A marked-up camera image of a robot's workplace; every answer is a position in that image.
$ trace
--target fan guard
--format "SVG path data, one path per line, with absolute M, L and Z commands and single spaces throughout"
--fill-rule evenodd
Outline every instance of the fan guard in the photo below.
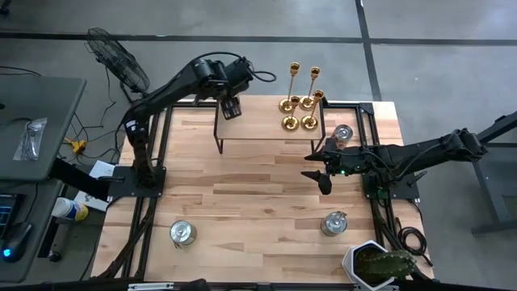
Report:
M 88 45 L 98 62 L 105 65 L 113 75 L 131 91 L 145 93 L 149 78 L 138 65 L 135 57 L 102 28 L 88 29 Z

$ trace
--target white hexagonal pot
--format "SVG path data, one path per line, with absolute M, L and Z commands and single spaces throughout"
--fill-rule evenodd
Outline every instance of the white hexagonal pot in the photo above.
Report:
M 381 284 L 379 284 L 379 285 L 377 285 L 375 287 L 372 287 L 372 286 L 370 286 L 368 283 L 363 281 L 359 276 L 357 276 L 354 273 L 355 251 L 357 251 L 361 247 L 364 247 L 364 246 L 367 246 L 367 245 L 374 245 L 375 247 L 378 247 L 383 252 L 388 252 L 388 251 L 386 251 L 385 248 L 381 247 L 377 242 L 369 240 L 369 241 L 363 243 L 360 246 L 350 247 L 348 249 L 348 251 L 347 251 L 347 254 L 345 255 L 345 257 L 344 257 L 344 259 L 342 261 L 342 265 L 343 265 L 343 268 L 345 269 L 345 272 L 347 273 L 348 278 L 350 278 L 350 280 L 352 282 L 360 284 L 360 285 L 370 289 L 371 291 L 376 291 L 376 290 L 381 289 L 382 287 L 392 283 L 395 280 L 395 277 L 391 277 L 388 280 L 386 280 L 385 282 L 383 282 L 383 283 L 381 283 Z

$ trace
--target wooden tabletop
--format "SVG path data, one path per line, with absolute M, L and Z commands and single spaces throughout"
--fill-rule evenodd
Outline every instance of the wooden tabletop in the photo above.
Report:
M 402 145 L 394 104 L 373 105 L 381 144 Z M 214 114 L 214 109 L 174 110 L 166 189 L 158 201 L 145 280 L 349 282 L 341 267 L 343 256 L 350 246 L 375 239 L 360 177 L 334 177 L 332 193 L 323 196 L 316 183 L 300 175 L 323 168 L 303 159 L 310 154 L 306 141 L 227 141 L 219 155 Z M 325 123 L 327 136 L 338 124 L 350 125 L 355 136 L 349 146 L 359 144 L 352 110 L 326 110 Z M 120 163 L 130 165 L 132 159 L 126 141 Z M 107 211 L 92 276 L 104 271 L 126 243 L 134 204 L 134 198 L 122 198 Z M 336 210 L 348 214 L 348 229 L 326 237 L 319 222 Z M 393 210 L 403 226 L 423 231 L 413 205 L 394 200 Z M 198 230 L 196 241 L 182 250 L 174 248 L 169 235 L 170 226 L 180 219 Z M 133 272 L 139 246 L 135 254 Z M 433 277 L 424 260 L 417 261 Z
M 291 113 L 283 113 L 279 110 L 280 100 L 286 99 L 285 95 L 241 95 L 242 115 L 232 120 L 226 120 L 219 109 L 217 115 L 217 137 L 220 139 L 248 139 L 248 140 L 298 140 L 316 141 L 323 137 L 322 123 L 320 121 L 320 108 L 316 107 L 314 117 L 318 126 L 314 130 L 305 130 L 300 127 L 294 131 L 286 131 L 282 128 L 282 119 Z M 312 111 L 306 111 L 298 107 L 294 116 L 301 120 L 304 116 L 310 116 Z

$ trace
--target white paper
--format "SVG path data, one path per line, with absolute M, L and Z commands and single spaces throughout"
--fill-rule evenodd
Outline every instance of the white paper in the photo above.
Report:
M 93 178 L 103 177 L 103 176 L 113 176 L 113 171 L 115 170 L 115 166 L 108 164 L 107 162 L 97 161 L 93 168 L 91 168 L 90 176 Z M 108 196 L 107 202 L 95 199 L 94 197 L 86 194 L 83 191 L 79 191 L 79 193 L 75 196 L 74 201 L 79 203 L 83 203 L 84 205 L 95 208 L 97 210 L 106 212 L 106 208 L 109 205 L 109 202 L 113 200 L 113 197 Z

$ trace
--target gold candlestick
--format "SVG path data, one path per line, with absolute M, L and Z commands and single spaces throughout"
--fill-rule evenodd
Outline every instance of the gold candlestick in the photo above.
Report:
M 292 90 L 292 84 L 294 83 L 294 77 L 296 76 L 296 74 L 298 74 L 298 70 L 299 69 L 300 69 L 300 64 L 298 64 L 295 61 L 291 63 L 291 66 L 290 66 L 290 70 L 291 70 L 291 83 L 289 84 L 288 97 L 286 99 L 280 100 L 280 103 L 278 104 L 278 108 L 280 109 L 281 112 L 288 113 L 288 112 L 291 112 L 293 110 L 292 106 L 290 104 L 290 101 L 291 101 L 291 90 Z
M 304 116 L 301 119 L 301 125 L 304 127 L 304 129 L 307 130 L 314 130 L 317 127 L 317 119 L 314 117 L 314 112 L 316 111 L 316 107 L 320 101 L 322 101 L 323 97 L 325 96 L 325 93 L 321 90 L 314 91 L 314 105 L 313 105 L 313 112 L 310 114 L 310 116 Z
M 293 130 L 298 129 L 298 126 L 300 126 L 300 121 L 294 116 L 294 111 L 295 111 L 296 107 L 298 106 L 299 102 L 300 102 L 300 97 L 298 97 L 298 96 L 291 97 L 290 104 L 292 107 L 292 113 L 290 116 L 285 116 L 282 119 L 282 127 L 285 130 L 293 131 Z
M 303 110 L 311 110 L 313 108 L 314 99 L 311 98 L 311 93 L 313 93 L 314 81 L 316 80 L 316 78 L 319 74 L 320 74 L 320 68 L 318 68 L 318 67 L 310 68 L 310 77 L 311 77 L 312 81 L 310 83 L 309 93 L 307 94 L 307 96 L 304 96 L 301 98 L 300 108 Z

